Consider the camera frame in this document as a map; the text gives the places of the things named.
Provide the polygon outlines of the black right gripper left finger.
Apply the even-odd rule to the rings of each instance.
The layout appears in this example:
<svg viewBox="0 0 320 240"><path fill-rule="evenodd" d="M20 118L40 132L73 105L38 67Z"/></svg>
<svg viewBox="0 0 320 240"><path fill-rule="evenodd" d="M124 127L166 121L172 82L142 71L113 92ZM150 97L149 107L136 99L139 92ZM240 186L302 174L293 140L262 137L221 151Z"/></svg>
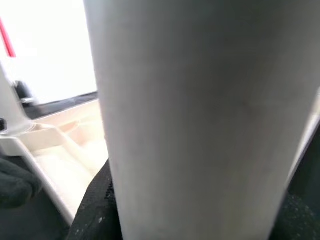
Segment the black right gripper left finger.
<svg viewBox="0 0 320 240"><path fill-rule="evenodd" d="M89 184L69 229L68 240L121 240L122 230L110 163Z"/></svg>

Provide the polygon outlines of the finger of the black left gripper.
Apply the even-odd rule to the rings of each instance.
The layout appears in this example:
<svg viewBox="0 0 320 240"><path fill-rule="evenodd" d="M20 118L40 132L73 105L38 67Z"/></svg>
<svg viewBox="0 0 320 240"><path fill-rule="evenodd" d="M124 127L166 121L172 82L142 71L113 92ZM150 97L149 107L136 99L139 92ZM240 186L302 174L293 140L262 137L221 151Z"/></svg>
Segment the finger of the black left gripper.
<svg viewBox="0 0 320 240"><path fill-rule="evenodd" d="M31 172L0 159L0 206L19 208L34 199L42 190L42 182Z"/></svg>

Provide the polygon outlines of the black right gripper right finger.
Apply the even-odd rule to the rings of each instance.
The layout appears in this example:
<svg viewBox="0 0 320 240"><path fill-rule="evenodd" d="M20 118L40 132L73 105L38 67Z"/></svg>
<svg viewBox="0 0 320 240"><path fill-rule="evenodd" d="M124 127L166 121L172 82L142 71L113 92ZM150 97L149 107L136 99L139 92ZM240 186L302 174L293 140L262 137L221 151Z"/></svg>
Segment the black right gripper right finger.
<svg viewBox="0 0 320 240"><path fill-rule="evenodd" d="M271 232L272 240L318 240L320 196L287 192Z"/></svg>

